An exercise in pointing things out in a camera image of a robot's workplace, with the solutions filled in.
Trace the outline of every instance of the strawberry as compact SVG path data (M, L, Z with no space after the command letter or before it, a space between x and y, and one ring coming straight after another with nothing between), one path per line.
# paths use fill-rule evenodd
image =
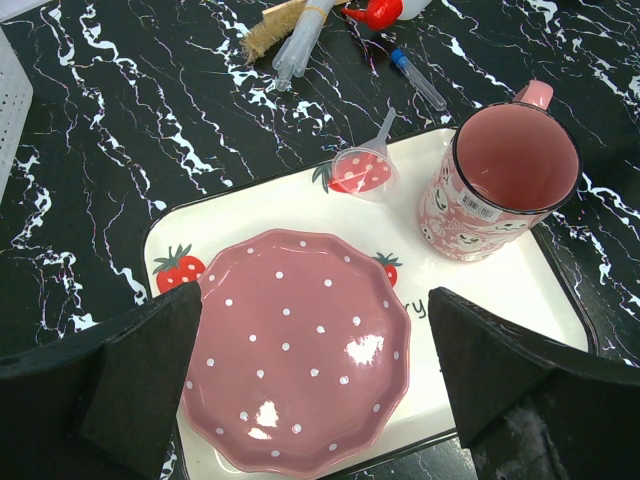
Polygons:
M169 247L169 258L156 258L154 262L160 265L153 271L156 276L156 285L160 293L168 292L182 283L197 280L204 272L204 264L196 257L187 255L191 250L189 245L184 250L182 245L178 245L175 256L171 254Z
M313 172L311 181L322 178L322 188L341 193L359 193L379 187L391 177L386 160L370 153L353 154L341 160L337 166L338 178L333 178L332 163L326 162Z
M386 257L380 252L376 252L376 254L377 256L373 258L384 267L384 271L387 272L387 277L389 277L389 282L391 286L394 287L398 281L398 270L396 267L401 267L402 264L398 262L398 257L392 258L393 253L390 253Z

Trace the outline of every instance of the black marble surface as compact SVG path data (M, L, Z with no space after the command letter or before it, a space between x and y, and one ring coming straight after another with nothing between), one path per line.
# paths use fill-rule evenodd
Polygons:
M453 126L538 78L555 87L550 112L585 173L537 234L581 302L595 353L640 365L637 1L435 0L382 36L335 11L286 93L273 89L272 56L246 66L238 43L271 3L65 0L4 23L34 98L0 205L0 356L145 302L141 244L163 210L359 144L391 105L399 137ZM391 44L447 112L389 65ZM359 478L472 478L451 445ZM438 470L446 448L457 460ZM178 457L163 478L180 477Z

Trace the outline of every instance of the test tube with blue cap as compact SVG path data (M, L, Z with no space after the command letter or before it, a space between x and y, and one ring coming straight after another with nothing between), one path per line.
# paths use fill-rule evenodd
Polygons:
M424 75L405 56L404 52L396 48L391 53L391 61L404 73L411 85L439 112L446 110L447 102L435 87L424 78Z

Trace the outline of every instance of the plastic funnel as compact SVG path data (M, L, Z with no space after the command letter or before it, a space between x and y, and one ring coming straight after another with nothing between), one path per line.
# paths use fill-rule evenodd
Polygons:
M333 159L333 179L342 190L373 202L384 201L397 190L400 175L386 142L395 116L396 111L391 108L375 138L343 150Z

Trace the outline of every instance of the barcode sticker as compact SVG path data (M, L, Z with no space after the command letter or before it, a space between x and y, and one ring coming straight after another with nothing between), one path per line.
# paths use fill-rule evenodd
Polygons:
M495 222L502 213L501 210L487 205L478 197L471 194L466 188L463 188L462 192L460 192L458 203L471 215L482 218L487 222Z

